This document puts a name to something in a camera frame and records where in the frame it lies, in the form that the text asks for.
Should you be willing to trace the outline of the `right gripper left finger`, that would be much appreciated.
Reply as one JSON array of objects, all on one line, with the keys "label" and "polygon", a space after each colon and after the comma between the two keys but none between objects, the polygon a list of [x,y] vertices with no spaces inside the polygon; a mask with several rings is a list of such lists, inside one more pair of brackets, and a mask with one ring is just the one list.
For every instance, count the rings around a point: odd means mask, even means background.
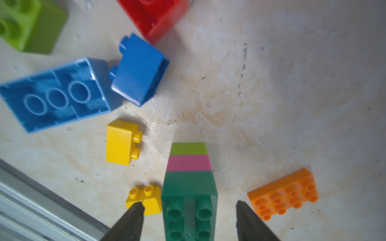
[{"label": "right gripper left finger", "polygon": [[139,241],[144,223],[145,207],[134,203],[100,241]]}]

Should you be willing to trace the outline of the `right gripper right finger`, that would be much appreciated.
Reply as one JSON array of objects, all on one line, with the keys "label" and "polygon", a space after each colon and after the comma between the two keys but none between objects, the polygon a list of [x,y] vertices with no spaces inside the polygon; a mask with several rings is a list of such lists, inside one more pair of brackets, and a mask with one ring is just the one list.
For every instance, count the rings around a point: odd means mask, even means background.
[{"label": "right gripper right finger", "polygon": [[280,241],[244,201],[237,201],[237,234],[239,241]]}]

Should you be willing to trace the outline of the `dark green lego brick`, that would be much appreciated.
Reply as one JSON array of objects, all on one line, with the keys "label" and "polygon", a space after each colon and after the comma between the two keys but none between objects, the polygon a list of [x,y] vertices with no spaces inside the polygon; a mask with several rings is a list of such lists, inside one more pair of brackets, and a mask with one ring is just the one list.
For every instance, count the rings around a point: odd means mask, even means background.
[{"label": "dark green lego brick", "polygon": [[212,171],[167,171],[161,200],[167,241],[214,240],[218,192]]}]

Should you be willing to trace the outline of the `lime green lego brick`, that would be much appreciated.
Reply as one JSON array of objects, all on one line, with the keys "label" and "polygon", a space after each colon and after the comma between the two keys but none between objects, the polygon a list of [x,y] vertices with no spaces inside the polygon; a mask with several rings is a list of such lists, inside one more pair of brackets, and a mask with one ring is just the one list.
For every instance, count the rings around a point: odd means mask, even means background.
[{"label": "lime green lego brick", "polygon": [[208,155],[205,143],[172,143],[170,156]]}]

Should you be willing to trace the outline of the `magenta lego brick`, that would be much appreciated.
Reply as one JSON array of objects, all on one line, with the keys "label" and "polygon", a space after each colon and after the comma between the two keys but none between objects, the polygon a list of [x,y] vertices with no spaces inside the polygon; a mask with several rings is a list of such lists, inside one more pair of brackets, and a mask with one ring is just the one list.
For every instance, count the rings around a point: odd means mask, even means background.
[{"label": "magenta lego brick", "polygon": [[212,171],[212,166],[208,155],[172,155],[166,171]]}]

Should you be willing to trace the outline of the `yellow notched lego brick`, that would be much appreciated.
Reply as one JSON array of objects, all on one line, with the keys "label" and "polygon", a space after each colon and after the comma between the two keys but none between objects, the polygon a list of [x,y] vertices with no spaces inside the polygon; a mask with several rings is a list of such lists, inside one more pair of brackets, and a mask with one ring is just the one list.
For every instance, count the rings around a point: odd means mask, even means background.
[{"label": "yellow notched lego brick", "polygon": [[145,208],[144,215],[153,215],[162,212],[161,189],[159,186],[149,185],[145,188],[133,188],[125,202],[128,209],[141,202]]}]

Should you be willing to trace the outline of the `orange lego brick right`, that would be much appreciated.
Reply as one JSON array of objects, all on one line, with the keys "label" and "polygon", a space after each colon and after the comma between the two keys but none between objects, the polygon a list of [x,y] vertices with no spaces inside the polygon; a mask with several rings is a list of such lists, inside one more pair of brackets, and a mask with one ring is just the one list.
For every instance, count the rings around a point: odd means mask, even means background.
[{"label": "orange lego brick right", "polygon": [[264,221],[273,215],[284,215],[290,208],[300,209],[303,203],[315,203],[319,196],[313,174],[303,168],[286,177],[248,193],[256,214]]}]

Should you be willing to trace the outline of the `long blue lego brick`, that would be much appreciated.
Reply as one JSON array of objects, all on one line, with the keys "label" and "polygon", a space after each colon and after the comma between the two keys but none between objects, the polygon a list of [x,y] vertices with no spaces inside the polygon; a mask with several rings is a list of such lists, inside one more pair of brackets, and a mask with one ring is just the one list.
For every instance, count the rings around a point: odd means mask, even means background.
[{"label": "long blue lego brick", "polygon": [[107,62],[80,58],[1,84],[1,97],[27,133],[109,113],[123,103]]}]

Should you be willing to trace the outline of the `small blue lego brick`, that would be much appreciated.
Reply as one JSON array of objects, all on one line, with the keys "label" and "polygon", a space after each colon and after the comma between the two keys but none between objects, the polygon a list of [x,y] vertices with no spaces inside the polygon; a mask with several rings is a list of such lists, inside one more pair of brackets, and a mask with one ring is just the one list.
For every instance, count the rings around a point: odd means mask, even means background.
[{"label": "small blue lego brick", "polygon": [[111,89],[141,107],[154,96],[170,60],[134,33],[122,38],[119,50],[122,59],[109,72]]}]

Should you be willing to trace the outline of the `red lego brick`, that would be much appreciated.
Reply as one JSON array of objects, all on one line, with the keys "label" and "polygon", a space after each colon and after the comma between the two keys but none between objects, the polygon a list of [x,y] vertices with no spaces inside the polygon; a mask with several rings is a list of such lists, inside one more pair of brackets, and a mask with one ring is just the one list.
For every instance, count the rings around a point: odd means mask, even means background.
[{"label": "red lego brick", "polygon": [[118,3],[151,44],[159,41],[190,5],[189,0],[118,0]]}]

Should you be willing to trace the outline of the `lime lego brick left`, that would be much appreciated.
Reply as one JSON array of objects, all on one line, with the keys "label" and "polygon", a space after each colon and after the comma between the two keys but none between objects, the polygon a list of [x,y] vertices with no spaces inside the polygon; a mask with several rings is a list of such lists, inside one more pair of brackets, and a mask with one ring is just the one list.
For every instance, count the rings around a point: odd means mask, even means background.
[{"label": "lime lego brick left", "polygon": [[20,52],[50,54],[67,17],[54,1],[1,1],[1,38]]}]

